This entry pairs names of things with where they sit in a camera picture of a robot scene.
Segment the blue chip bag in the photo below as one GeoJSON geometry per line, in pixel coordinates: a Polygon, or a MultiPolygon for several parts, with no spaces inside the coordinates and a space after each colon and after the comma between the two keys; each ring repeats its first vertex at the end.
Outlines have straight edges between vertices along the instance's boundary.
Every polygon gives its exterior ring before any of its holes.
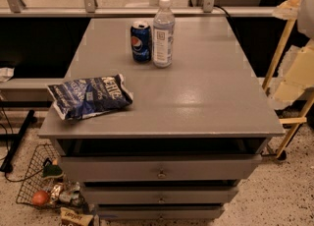
{"type": "Polygon", "coordinates": [[[82,120],[123,109],[133,102],[121,74],[49,85],[53,106],[62,120],[82,120]]]}

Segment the top grey drawer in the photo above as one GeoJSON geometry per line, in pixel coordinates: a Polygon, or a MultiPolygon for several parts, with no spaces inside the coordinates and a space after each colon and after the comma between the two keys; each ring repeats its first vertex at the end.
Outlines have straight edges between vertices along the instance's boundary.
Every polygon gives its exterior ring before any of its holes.
{"type": "Polygon", "coordinates": [[[254,155],[61,157],[67,177],[79,182],[238,180],[261,161],[254,155]]]}

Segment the blue Pepsi can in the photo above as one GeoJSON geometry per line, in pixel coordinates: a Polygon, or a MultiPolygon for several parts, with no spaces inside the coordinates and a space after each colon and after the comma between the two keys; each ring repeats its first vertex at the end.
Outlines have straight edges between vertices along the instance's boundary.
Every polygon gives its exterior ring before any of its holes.
{"type": "Polygon", "coordinates": [[[147,21],[135,21],[131,25],[131,51],[134,61],[151,60],[151,28],[147,21]]]}

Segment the middle grey drawer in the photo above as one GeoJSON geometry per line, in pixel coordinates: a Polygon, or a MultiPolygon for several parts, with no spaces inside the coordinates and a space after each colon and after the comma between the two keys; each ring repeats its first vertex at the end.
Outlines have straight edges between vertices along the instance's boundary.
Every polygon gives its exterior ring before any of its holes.
{"type": "Polygon", "coordinates": [[[85,187],[82,195],[95,204],[226,203],[237,187],[85,187]]]}

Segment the clear blue plastic bottle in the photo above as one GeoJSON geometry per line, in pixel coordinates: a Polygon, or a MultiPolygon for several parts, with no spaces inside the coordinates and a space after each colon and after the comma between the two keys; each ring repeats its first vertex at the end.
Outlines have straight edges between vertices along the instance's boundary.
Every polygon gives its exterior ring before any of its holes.
{"type": "Polygon", "coordinates": [[[175,16],[171,0],[159,0],[159,10],[153,20],[153,63],[166,68],[172,63],[175,16]]]}

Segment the bottom grey drawer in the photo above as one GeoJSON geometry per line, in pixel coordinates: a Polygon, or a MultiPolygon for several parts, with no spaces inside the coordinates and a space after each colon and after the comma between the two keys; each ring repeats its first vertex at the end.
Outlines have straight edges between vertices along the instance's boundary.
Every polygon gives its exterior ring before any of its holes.
{"type": "Polygon", "coordinates": [[[216,205],[99,205],[97,213],[108,220],[214,219],[224,212],[216,205]]]}

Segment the orange fruit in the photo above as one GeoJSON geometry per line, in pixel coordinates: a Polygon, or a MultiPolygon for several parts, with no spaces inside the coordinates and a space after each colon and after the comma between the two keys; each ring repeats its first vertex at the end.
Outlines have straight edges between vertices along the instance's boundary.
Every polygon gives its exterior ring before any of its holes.
{"type": "Polygon", "coordinates": [[[37,191],[33,194],[31,202],[36,206],[43,206],[49,201],[49,194],[43,190],[37,191]]]}

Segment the wooden easel frame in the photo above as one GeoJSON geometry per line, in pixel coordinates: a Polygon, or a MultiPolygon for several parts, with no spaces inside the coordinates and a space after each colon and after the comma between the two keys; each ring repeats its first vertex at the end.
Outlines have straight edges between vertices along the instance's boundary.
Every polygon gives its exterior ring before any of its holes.
{"type": "Polygon", "coordinates": [[[308,37],[309,41],[301,48],[292,46],[280,62],[291,31],[297,25],[299,4],[300,0],[286,0],[272,13],[275,18],[286,20],[287,23],[262,84],[264,91],[269,92],[268,98],[276,110],[291,106],[307,90],[311,90],[297,117],[280,120],[282,125],[289,126],[289,130],[276,151],[266,145],[268,156],[275,156],[278,160],[287,158],[285,149],[300,126],[307,122],[306,115],[314,103],[314,38],[308,37]]]}

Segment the green sponge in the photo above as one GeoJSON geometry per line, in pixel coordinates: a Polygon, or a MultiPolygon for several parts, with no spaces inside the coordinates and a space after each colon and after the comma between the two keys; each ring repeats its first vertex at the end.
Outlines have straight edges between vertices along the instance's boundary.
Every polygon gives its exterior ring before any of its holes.
{"type": "Polygon", "coordinates": [[[47,165],[43,168],[42,178],[46,179],[58,179],[64,175],[63,170],[58,165],[47,165]]]}

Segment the grey drawer cabinet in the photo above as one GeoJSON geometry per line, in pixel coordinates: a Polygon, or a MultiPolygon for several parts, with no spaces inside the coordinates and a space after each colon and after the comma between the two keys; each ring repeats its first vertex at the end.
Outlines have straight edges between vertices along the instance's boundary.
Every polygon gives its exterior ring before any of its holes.
{"type": "MultiPolygon", "coordinates": [[[[131,20],[92,20],[68,79],[121,74],[132,105],[74,122],[50,110],[40,135],[61,157],[261,156],[283,127],[228,22],[179,18],[171,66],[131,57],[131,20]]],[[[238,180],[79,182],[85,187],[237,187],[238,180]]]]}

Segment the white crumpled paper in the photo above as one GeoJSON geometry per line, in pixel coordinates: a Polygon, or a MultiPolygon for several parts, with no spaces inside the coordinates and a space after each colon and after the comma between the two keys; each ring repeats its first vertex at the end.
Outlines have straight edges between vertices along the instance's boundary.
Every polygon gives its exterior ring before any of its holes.
{"type": "Polygon", "coordinates": [[[0,68],[0,83],[7,82],[14,75],[14,68],[0,68]]]}

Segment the yellow snack bag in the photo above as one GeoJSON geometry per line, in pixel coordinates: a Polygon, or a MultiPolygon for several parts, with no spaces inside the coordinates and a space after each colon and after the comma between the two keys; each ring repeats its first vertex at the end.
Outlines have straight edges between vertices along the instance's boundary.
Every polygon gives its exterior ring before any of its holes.
{"type": "Polygon", "coordinates": [[[61,208],[60,226],[88,226],[92,219],[92,215],[80,214],[65,207],[61,208]]]}

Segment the crumpled silver wrapper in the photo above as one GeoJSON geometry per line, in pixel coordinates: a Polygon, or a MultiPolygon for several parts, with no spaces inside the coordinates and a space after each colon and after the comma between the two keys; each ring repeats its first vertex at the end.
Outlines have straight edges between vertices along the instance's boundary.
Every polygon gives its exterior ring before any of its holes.
{"type": "Polygon", "coordinates": [[[57,183],[50,192],[50,203],[64,203],[73,206],[79,206],[80,185],[79,183],[57,183]]]}

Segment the black metal stand leg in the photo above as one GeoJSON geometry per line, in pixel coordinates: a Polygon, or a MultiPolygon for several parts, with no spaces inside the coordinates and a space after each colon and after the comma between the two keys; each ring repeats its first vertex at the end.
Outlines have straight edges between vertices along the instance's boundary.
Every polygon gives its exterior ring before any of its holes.
{"type": "Polygon", "coordinates": [[[2,135],[2,139],[8,139],[12,142],[10,149],[5,156],[2,165],[0,166],[0,171],[3,173],[11,173],[13,171],[12,160],[14,158],[15,153],[17,152],[19,145],[22,141],[24,134],[26,133],[26,129],[28,126],[36,120],[34,117],[34,111],[29,110],[24,122],[22,123],[19,131],[16,134],[9,134],[8,136],[2,135]]]}

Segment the grey drawer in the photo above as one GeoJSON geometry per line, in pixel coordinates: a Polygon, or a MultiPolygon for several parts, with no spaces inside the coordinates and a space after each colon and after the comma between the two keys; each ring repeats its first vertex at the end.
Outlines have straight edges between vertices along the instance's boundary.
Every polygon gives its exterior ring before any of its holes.
{"type": "Polygon", "coordinates": [[[261,161],[254,155],[61,157],[67,177],[79,182],[238,180],[261,161]]]}
{"type": "Polygon", "coordinates": [[[216,205],[99,205],[97,213],[108,220],[214,219],[224,212],[216,205]]]}
{"type": "Polygon", "coordinates": [[[226,203],[237,187],[85,187],[82,195],[95,204],[226,203]]]}

